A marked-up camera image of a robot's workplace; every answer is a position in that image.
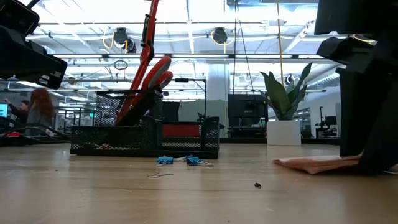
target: yellow cable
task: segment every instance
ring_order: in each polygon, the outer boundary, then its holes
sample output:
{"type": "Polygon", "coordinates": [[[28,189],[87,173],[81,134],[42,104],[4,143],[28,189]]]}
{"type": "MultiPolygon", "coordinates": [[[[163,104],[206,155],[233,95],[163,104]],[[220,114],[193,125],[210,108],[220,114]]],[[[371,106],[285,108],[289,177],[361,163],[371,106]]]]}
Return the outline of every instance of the yellow cable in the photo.
{"type": "Polygon", "coordinates": [[[104,46],[105,46],[107,49],[111,49],[111,48],[113,47],[114,32],[112,33],[112,43],[111,43],[111,46],[108,46],[108,45],[106,45],[106,43],[105,43],[105,34],[106,34],[106,31],[104,32],[104,36],[103,36],[103,38],[102,38],[102,43],[104,43],[104,46]]]}
{"type": "Polygon", "coordinates": [[[371,43],[373,43],[375,41],[375,40],[364,40],[364,39],[361,39],[361,38],[357,37],[356,34],[354,34],[353,37],[355,39],[357,39],[357,40],[360,40],[360,41],[368,43],[368,44],[371,44],[371,43]]]}
{"type": "Polygon", "coordinates": [[[231,40],[228,44],[227,44],[227,43],[219,44],[219,43],[217,43],[217,42],[214,40],[213,34],[214,34],[214,31],[211,32],[211,39],[212,39],[212,41],[213,41],[214,43],[216,43],[216,44],[218,44],[218,45],[229,45],[229,44],[232,44],[232,42],[234,42],[234,39],[235,39],[235,34],[234,34],[234,37],[232,38],[232,40],[231,40]]]}
{"type": "Polygon", "coordinates": [[[127,41],[126,40],[124,41],[124,45],[126,46],[126,48],[124,49],[124,53],[126,54],[127,53],[127,41]]]}
{"type": "Polygon", "coordinates": [[[279,0],[276,0],[276,9],[278,11],[278,38],[279,38],[279,60],[280,60],[280,82],[284,85],[284,68],[282,65],[282,39],[280,34],[280,19],[279,19],[279,0]]]}

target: green leaf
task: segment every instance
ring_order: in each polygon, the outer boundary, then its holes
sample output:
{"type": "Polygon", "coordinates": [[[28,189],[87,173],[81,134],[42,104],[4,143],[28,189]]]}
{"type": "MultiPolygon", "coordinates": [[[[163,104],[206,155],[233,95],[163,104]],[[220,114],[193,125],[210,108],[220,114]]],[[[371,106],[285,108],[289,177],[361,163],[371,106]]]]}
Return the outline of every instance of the green leaf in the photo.
{"type": "Polygon", "coordinates": [[[286,113],[286,118],[291,120],[293,118],[293,114],[297,111],[297,108],[299,107],[299,103],[305,96],[305,91],[307,90],[307,86],[305,85],[298,93],[295,101],[292,103],[291,109],[286,113]]]}
{"type": "Polygon", "coordinates": [[[268,86],[269,86],[269,77],[266,73],[264,72],[260,72],[261,75],[264,77],[264,83],[266,84],[266,89],[268,90],[268,86]]]}
{"type": "Polygon", "coordinates": [[[303,69],[303,72],[301,73],[300,80],[298,81],[297,85],[295,86],[295,88],[292,91],[290,91],[287,94],[287,97],[289,98],[289,101],[291,103],[293,103],[295,101],[295,99],[298,97],[300,89],[301,89],[301,85],[303,85],[304,79],[311,72],[311,66],[312,66],[312,62],[309,63],[307,66],[305,66],[305,68],[303,69]]]}
{"type": "Polygon", "coordinates": [[[282,113],[280,113],[279,110],[275,109],[274,105],[272,105],[271,101],[268,98],[266,98],[266,103],[268,106],[270,106],[274,110],[275,116],[276,116],[276,118],[278,118],[278,121],[283,121],[284,115],[282,113]]]}
{"type": "Polygon", "coordinates": [[[275,109],[279,110],[281,114],[285,114],[290,109],[290,101],[287,98],[285,88],[280,84],[272,72],[269,72],[269,83],[267,94],[275,109]]]}

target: table surface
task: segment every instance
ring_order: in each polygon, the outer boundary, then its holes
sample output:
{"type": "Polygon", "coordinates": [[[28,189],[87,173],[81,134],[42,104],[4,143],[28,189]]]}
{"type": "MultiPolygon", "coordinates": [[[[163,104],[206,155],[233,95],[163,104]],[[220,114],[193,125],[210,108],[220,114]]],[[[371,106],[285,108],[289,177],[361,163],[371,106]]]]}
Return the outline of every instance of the table surface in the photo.
{"type": "Polygon", "coordinates": [[[397,223],[393,175],[308,175],[273,158],[336,146],[222,144],[213,167],[70,156],[68,144],[0,148],[1,224],[397,223]],[[148,174],[173,173],[158,179],[148,174]],[[258,182],[261,189],[254,187],[258,182]]]}

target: woman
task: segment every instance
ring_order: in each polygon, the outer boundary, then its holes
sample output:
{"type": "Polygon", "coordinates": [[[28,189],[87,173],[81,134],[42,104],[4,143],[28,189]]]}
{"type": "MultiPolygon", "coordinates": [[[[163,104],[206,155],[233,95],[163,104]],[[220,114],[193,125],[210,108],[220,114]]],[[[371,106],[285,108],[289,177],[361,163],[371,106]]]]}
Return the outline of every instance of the woman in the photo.
{"type": "Polygon", "coordinates": [[[17,118],[15,119],[15,121],[17,121],[18,123],[21,124],[26,124],[26,119],[27,119],[27,115],[29,113],[29,105],[30,102],[27,100],[22,100],[19,103],[18,108],[16,106],[14,106],[8,99],[4,99],[4,101],[8,104],[8,106],[11,109],[11,113],[15,116],[17,116],[17,118]]]}
{"type": "MultiPolygon", "coordinates": [[[[45,88],[35,89],[30,97],[27,123],[39,123],[50,127],[54,116],[54,106],[48,91],[45,88]]],[[[29,136],[35,136],[43,134],[43,132],[34,129],[28,129],[27,134],[29,136]]]]}

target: computer monitor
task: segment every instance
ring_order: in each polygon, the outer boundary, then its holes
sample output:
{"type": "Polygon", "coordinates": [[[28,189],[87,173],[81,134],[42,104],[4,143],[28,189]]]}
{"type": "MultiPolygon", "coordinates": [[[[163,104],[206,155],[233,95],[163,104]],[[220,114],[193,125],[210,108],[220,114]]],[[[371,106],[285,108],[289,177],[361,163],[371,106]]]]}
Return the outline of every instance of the computer monitor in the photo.
{"type": "Polygon", "coordinates": [[[325,117],[325,123],[327,125],[337,125],[336,116],[326,116],[325,117]]]}
{"type": "Polygon", "coordinates": [[[267,105],[261,95],[228,95],[229,118],[263,118],[266,108],[267,105]]]}
{"type": "Polygon", "coordinates": [[[0,103],[0,116],[7,118],[8,104],[0,103]]]}

